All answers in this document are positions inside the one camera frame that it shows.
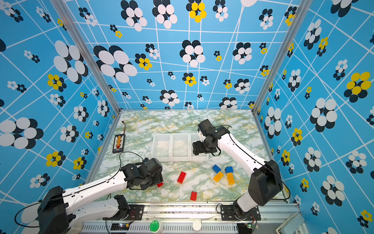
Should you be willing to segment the blue lego brick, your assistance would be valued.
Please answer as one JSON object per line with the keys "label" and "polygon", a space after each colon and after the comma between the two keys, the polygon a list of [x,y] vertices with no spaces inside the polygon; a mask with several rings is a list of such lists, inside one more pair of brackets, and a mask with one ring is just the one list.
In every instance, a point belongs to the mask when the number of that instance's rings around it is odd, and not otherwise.
{"label": "blue lego brick", "polygon": [[218,174],[221,172],[221,168],[219,166],[217,166],[216,164],[212,166],[212,170]]}

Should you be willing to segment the small blue lego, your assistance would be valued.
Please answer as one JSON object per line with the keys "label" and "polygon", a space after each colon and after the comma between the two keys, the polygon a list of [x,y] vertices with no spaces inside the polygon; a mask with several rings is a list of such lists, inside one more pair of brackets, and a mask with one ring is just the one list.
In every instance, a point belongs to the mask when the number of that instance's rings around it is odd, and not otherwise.
{"label": "small blue lego", "polygon": [[232,166],[228,166],[225,168],[225,172],[228,174],[228,173],[233,173],[233,167]]}

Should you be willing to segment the white three-compartment container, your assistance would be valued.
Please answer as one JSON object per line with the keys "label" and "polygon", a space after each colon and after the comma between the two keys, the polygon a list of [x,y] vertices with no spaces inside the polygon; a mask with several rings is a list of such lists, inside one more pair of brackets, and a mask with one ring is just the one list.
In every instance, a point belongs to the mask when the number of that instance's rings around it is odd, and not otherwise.
{"label": "white three-compartment container", "polygon": [[209,154],[193,154],[192,144],[199,140],[197,133],[155,134],[152,158],[160,162],[207,161]]}

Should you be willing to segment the long yellow lego brick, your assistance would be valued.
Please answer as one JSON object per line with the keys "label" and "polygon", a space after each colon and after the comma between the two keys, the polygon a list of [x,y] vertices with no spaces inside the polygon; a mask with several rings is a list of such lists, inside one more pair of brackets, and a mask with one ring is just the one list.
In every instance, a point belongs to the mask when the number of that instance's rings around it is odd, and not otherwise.
{"label": "long yellow lego brick", "polygon": [[228,184],[229,185],[234,185],[235,184],[235,179],[234,179],[233,173],[227,173],[227,179],[228,179]]}

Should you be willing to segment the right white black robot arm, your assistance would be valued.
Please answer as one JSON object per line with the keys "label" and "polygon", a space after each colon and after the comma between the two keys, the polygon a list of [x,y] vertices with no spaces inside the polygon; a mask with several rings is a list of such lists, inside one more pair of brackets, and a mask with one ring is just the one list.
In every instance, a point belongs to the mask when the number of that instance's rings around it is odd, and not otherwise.
{"label": "right white black robot arm", "polygon": [[264,160],[244,147],[230,131],[223,126],[213,126],[206,119],[198,124],[200,140],[192,144],[193,154],[225,152],[231,156],[250,176],[248,190],[233,203],[235,216],[244,220],[250,210],[266,205],[283,190],[278,164]]}

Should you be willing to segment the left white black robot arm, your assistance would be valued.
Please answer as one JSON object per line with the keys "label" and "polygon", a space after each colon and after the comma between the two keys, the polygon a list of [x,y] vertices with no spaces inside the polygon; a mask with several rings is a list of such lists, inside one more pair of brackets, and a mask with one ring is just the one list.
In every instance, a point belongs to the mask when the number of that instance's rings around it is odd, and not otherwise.
{"label": "left white black robot arm", "polygon": [[124,189],[139,187],[146,190],[163,182],[162,164],[155,158],[144,159],[119,168],[111,175],[83,186],[51,189],[38,207],[39,232],[41,234],[65,234],[94,219],[134,220],[136,213],[123,195],[98,201],[104,195]]}

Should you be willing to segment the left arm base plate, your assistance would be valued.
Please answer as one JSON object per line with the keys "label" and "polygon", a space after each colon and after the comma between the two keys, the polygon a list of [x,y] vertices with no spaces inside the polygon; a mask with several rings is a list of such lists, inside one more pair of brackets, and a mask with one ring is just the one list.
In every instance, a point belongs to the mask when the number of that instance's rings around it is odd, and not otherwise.
{"label": "left arm base plate", "polygon": [[112,215],[104,216],[103,220],[141,220],[144,212],[144,205],[128,205],[128,207],[116,207],[116,211]]}

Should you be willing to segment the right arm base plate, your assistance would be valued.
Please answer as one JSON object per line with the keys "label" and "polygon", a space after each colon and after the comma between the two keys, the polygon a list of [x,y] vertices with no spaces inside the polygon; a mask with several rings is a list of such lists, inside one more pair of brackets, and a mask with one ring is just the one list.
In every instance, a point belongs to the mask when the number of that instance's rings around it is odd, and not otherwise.
{"label": "right arm base plate", "polygon": [[237,215],[234,211],[234,205],[218,205],[217,212],[221,215],[222,221],[249,221],[256,222],[261,220],[258,207],[252,208],[250,211]]}

